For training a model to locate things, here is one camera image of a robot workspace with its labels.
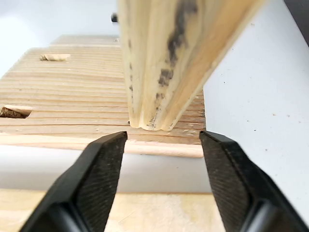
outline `white surface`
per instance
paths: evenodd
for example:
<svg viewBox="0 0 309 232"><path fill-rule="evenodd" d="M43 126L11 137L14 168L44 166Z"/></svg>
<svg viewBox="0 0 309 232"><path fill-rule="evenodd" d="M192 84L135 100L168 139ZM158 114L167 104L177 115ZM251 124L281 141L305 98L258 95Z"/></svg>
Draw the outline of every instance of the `white surface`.
<svg viewBox="0 0 309 232"><path fill-rule="evenodd" d="M309 49L271 0L204 86L207 130L236 140L309 224Z"/></svg>
<svg viewBox="0 0 309 232"><path fill-rule="evenodd" d="M48 189L81 151L2 145L0 188ZM204 159L124 154L119 192L210 192Z"/></svg>
<svg viewBox="0 0 309 232"><path fill-rule="evenodd" d="M110 22L110 15L115 11L115 1L108 0L0 1L0 73L26 49L48 45L63 33L117 33ZM269 0L205 85L205 105L207 129L238 141L249 157L275 180L309 224L308 64L308 46L290 13L281 0ZM33 185L27 181L21 183L20 178L31 173L34 166L44 167L38 173L42 177L40 182L48 186L57 176L55 173L64 170L76 158L74 152L72 157L66 152L59 153L51 161L46 153L40 156L29 152L27 157L17 158L7 147L0 147L0 151L6 157L0 158L0 168L15 167L14 173L3 171L6 183L9 178L11 183L25 187ZM124 167L127 165L128 169L126 174L121 174L126 177L120 182L124 189L129 185L126 181L134 182L137 178L136 182L150 191L159 184L155 183L155 178L163 179L169 167L175 168L174 158L166 158L167 161L165 158L128 156L125 159ZM205 170L196 168L191 173L191 169L185 168L191 161L175 159L182 166L170 174L173 177L168 180L166 191L175 191L175 185L203 189L205 186L199 187L201 181L197 176L203 176ZM201 159L196 164L191 162L192 167L202 164ZM139 168L153 173L155 185L140 177L145 172ZM19 170L24 170L22 175L16 174ZM180 179L181 175L187 177L185 182Z"/></svg>

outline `wooden board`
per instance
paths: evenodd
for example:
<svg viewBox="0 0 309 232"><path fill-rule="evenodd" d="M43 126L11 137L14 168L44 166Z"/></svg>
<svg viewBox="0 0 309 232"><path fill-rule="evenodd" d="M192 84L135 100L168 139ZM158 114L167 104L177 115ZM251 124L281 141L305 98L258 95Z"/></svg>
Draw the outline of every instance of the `wooden board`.
<svg viewBox="0 0 309 232"><path fill-rule="evenodd" d="M43 191L0 189L0 231L16 232ZM211 194L117 193L105 232L223 232Z"/></svg>
<svg viewBox="0 0 309 232"><path fill-rule="evenodd" d="M132 126L170 131L264 0L119 0Z"/></svg>
<svg viewBox="0 0 309 232"><path fill-rule="evenodd" d="M0 144L84 149L103 135L128 132L126 152L202 157L205 129L200 92L173 131L146 131L129 123L121 49L114 37L63 36L33 48L0 79L0 106L33 108L27 118L0 117ZM42 54L70 54L41 61Z"/></svg>

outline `hole in wood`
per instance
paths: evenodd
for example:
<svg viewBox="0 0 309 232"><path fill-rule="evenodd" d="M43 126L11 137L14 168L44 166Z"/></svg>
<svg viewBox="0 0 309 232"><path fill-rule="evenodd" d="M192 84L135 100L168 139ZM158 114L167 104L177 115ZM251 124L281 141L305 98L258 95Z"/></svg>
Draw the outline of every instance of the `hole in wood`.
<svg viewBox="0 0 309 232"><path fill-rule="evenodd" d="M66 61L70 56L70 54L42 54L40 60Z"/></svg>
<svg viewBox="0 0 309 232"><path fill-rule="evenodd" d="M0 117L26 118L31 114L32 110L33 108L29 106L5 105L0 110Z"/></svg>

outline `wooden block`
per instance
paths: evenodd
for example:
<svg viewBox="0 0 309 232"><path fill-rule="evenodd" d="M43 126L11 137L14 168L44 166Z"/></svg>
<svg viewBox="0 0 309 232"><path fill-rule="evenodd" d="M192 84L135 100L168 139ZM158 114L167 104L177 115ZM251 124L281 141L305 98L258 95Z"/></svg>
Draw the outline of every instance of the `wooden block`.
<svg viewBox="0 0 309 232"><path fill-rule="evenodd" d="M43 191L0 189L0 231L16 232ZM211 194L117 193L105 232L223 232Z"/></svg>
<svg viewBox="0 0 309 232"><path fill-rule="evenodd" d="M131 125L173 129L263 0L119 0Z"/></svg>
<svg viewBox="0 0 309 232"><path fill-rule="evenodd" d="M70 41L65 36L58 41L60 46L27 51L0 79L0 108L32 108L27 118L0 117L0 144L84 149L103 135L127 131L128 153L203 156L198 138L205 129L202 92L173 131L132 128L121 49L109 46L119 42L104 36L94 41L85 36L71 36ZM41 61L41 54L70 56L66 61Z"/></svg>

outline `dark stain on dowel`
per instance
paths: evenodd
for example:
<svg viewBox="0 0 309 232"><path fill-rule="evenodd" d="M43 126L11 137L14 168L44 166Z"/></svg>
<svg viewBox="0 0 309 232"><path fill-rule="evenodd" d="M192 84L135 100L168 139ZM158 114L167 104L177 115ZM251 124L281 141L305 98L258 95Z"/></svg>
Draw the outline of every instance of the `dark stain on dowel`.
<svg viewBox="0 0 309 232"><path fill-rule="evenodd" d="M161 69L158 83L161 87L169 86L169 81L173 78L174 71L169 69Z"/></svg>
<svg viewBox="0 0 309 232"><path fill-rule="evenodd" d="M132 49L131 40L128 40L128 46L129 46L129 49L130 49L130 51L131 51L131 49Z"/></svg>
<svg viewBox="0 0 309 232"><path fill-rule="evenodd" d="M159 99L163 99L164 98L164 94L163 93L157 93L156 95L155 95L155 98L156 98L156 100L159 100Z"/></svg>
<svg viewBox="0 0 309 232"><path fill-rule="evenodd" d="M176 51L183 44L186 44L185 31L189 16L197 13L196 0L181 0L179 1L175 15L175 29L168 40L169 62L171 67L176 65L178 60Z"/></svg>

